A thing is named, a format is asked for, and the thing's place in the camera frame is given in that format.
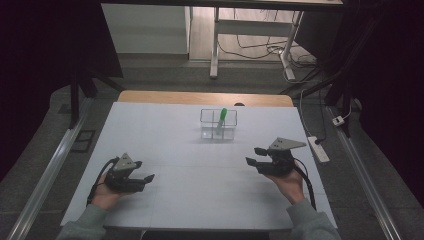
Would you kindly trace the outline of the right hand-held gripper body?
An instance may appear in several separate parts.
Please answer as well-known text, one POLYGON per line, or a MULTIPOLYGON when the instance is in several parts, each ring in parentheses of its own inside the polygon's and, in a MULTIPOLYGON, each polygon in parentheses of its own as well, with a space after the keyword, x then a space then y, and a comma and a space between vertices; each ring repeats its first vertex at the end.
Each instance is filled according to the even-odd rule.
POLYGON ((305 146, 304 142, 277 137, 267 148, 268 156, 272 161, 266 162, 266 166, 258 167, 258 172, 263 175, 285 176, 295 170, 302 177, 306 177, 306 174, 296 165, 296 158, 291 153, 292 149, 305 146))

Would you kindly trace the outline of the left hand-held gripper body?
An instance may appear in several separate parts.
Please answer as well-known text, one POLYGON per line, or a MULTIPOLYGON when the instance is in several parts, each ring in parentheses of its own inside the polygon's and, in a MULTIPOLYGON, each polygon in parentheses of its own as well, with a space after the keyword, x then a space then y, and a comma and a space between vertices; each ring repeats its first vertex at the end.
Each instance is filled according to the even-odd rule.
POLYGON ((112 167, 108 170, 105 184, 115 192, 135 193, 142 192, 145 184, 140 179, 130 179, 130 174, 135 170, 131 157, 124 153, 113 160, 112 167))

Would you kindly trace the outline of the green highlighter pen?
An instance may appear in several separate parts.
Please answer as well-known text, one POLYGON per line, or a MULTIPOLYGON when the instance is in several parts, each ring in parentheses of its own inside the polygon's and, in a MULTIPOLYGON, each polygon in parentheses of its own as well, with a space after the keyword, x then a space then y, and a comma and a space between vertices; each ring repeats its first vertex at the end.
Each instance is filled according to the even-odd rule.
POLYGON ((227 108, 223 108, 220 112, 219 121, 218 121, 218 124, 217 124, 217 127, 216 127, 216 134, 217 135, 222 134, 222 127, 223 127, 224 122, 225 122, 227 111, 228 111, 227 108))

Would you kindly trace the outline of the clear plastic pen holder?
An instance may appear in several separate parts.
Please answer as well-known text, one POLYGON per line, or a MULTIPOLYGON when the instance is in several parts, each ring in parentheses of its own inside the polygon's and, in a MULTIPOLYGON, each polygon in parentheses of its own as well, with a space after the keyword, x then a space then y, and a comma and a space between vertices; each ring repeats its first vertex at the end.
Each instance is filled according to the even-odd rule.
POLYGON ((201 137, 203 139, 213 140, 233 140, 238 123, 238 114, 236 110, 227 109, 227 115, 222 127, 222 134, 216 134, 216 127, 219 121, 220 109, 202 109, 200 113, 201 137))

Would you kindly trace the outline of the person's right hand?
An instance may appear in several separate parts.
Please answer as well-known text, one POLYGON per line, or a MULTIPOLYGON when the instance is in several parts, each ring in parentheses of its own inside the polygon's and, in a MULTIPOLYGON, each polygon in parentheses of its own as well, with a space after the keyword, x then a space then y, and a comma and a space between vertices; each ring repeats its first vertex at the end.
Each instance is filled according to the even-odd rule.
POLYGON ((281 194, 285 196, 292 205, 305 199, 303 193, 303 178, 297 171, 292 170, 285 176, 267 175, 267 178, 277 186, 281 194))

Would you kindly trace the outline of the person's left hand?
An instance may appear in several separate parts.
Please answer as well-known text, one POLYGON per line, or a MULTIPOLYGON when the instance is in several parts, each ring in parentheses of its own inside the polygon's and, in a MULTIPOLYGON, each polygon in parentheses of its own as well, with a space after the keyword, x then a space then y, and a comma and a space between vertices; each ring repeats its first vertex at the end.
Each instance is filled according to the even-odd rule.
POLYGON ((121 197, 127 196, 127 193, 112 191, 103 180, 95 185, 94 196, 91 204, 103 210, 113 208, 121 197))

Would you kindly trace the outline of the white table cover board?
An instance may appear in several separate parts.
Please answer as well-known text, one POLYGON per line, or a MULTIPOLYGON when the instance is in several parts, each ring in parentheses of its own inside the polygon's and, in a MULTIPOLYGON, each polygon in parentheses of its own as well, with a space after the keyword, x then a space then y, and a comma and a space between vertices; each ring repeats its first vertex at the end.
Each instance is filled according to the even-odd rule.
POLYGON ((292 226, 289 202, 249 166, 257 147, 276 138, 307 140, 294 107, 240 107, 229 141, 201 136, 200 105, 113 104, 86 170, 63 217, 81 216, 104 164, 123 154, 142 165, 133 177, 153 181, 123 197, 109 227, 161 230, 272 231, 292 226))

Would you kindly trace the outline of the white power strip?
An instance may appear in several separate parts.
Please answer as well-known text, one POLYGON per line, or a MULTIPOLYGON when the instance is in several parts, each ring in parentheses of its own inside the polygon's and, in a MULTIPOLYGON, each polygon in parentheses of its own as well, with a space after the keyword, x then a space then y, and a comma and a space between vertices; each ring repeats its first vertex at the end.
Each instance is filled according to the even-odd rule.
POLYGON ((315 136, 310 136, 307 138, 309 145, 312 151, 315 153, 318 161, 320 163, 328 163, 330 161, 328 155, 326 154, 324 148, 318 143, 318 139, 315 136))

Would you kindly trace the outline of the wooden table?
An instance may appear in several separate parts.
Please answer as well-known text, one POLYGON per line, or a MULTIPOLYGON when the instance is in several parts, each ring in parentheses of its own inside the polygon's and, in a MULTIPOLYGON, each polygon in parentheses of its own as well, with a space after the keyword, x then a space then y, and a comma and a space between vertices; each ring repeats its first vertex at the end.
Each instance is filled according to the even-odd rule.
POLYGON ((242 103, 244 106, 254 107, 293 107, 292 99, 287 95, 138 90, 122 91, 118 102, 220 106, 234 106, 242 103))

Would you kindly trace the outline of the black metal stand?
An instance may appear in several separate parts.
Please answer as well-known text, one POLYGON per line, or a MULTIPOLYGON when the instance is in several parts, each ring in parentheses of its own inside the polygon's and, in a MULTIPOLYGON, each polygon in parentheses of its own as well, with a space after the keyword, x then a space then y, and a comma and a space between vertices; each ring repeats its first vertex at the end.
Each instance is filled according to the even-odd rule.
POLYGON ((101 73, 94 68, 88 67, 75 67, 73 73, 70 76, 70 92, 71 92, 71 119, 70 129, 74 129, 77 122, 80 120, 80 105, 79 105, 79 91, 82 91, 87 98, 95 98, 97 95, 97 88, 94 84, 93 79, 98 79, 105 83, 112 89, 122 92, 125 88, 110 77, 101 73))
POLYGON ((368 39, 380 21, 380 14, 372 11, 362 13, 334 13, 337 16, 337 29, 334 30, 334 40, 327 57, 323 58, 304 80, 283 89, 280 94, 290 93, 296 87, 303 86, 307 80, 326 70, 328 75, 320 83, 298 93, 295 98, 307 96, 330 86, 324 98, 326 106, 335 106, 342 99, 342 115, 345 118, 340 125, 342 132, 350 137, 349 116, 351 112, 351 97, 353 95, 353 71, 358 58, 363 52, 368 39))

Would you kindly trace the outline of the dark curtain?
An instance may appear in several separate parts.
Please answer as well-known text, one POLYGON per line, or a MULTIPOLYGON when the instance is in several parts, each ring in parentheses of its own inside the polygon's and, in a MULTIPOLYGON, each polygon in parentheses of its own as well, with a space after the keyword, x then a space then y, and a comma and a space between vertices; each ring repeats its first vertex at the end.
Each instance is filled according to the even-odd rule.
POLYGON ((102 0, 0 0, 0 181, 49 109, 50 96, 121 66, 102 0))
MULTIPOLYGON (((360 123, 424 207, 424 0, 342 0, 345 12, 381 18, 354 66, 360 123)), ((327 57, 345 12, 306 12, 297 43, 327 57)))

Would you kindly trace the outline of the black floor frame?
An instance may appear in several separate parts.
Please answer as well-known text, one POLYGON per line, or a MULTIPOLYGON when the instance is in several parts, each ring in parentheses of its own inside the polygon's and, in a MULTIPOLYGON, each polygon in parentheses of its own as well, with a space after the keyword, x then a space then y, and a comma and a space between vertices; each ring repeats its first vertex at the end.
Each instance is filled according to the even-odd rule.
POLYGON ((94 140, 95 130, 81 130, 75 139, 71 151, 75 153, 87 153, 94 140))

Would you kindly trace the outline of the aluminium rail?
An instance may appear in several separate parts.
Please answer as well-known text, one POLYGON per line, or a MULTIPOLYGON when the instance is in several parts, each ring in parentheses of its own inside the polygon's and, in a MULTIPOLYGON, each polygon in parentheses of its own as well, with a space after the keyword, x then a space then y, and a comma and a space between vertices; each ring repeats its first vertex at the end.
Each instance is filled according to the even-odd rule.
POLYGON ((93 98, 85 98, 78 110, 80 118, 76 121, 75 125, 68 129, 58 147, 56 148, 52 158, 50 159, 46 169, 44 170, 40 180, 35 186, 32 194, 26 202, 23 210, 21 211, 17 221, 15 222, 12 230, 7 236, 6 240, 25 240, 52 185, 60 172, 62 165, 69 154, 77 135, 79 134, 85 120, 87 119, 88 112, 94 102, 93 98))
POLYGON ((370 173, 368 172, 363 158, 360 156, 357 147, 353 141, 346 136, 344 131, 337 126, 331 125, 335 131, 339 141, 341 142, 344 151, 347 154, 353 171, 367 197, 367 200, 374 211, 377 221, 387 240, 404 240, 402 234, 395 223, 389 208, 379 194, 370 173))

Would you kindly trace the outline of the white desk frame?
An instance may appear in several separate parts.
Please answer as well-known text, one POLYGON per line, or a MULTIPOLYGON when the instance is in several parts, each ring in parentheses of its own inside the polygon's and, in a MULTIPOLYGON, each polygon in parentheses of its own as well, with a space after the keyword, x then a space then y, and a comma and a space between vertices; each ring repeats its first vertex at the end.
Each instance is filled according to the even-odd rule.
POLYGON ((211 52, 210 78, 216 79, 218 76, 218 38, 220 35, 248 35, 248 36, 269 36, 286 37, 287 42, 282 50, 278 51, 278 56, 284 68, 287 80, 294 80, 295 75, 289 62, 289 54, 293 45, 298 27, 301 22, 303 12, 295 11, 293 20, 288 22, 265 22, 248 21, 236 19, 220 19, 220 9, 214 8, 213 25, 213 45, 211 52))

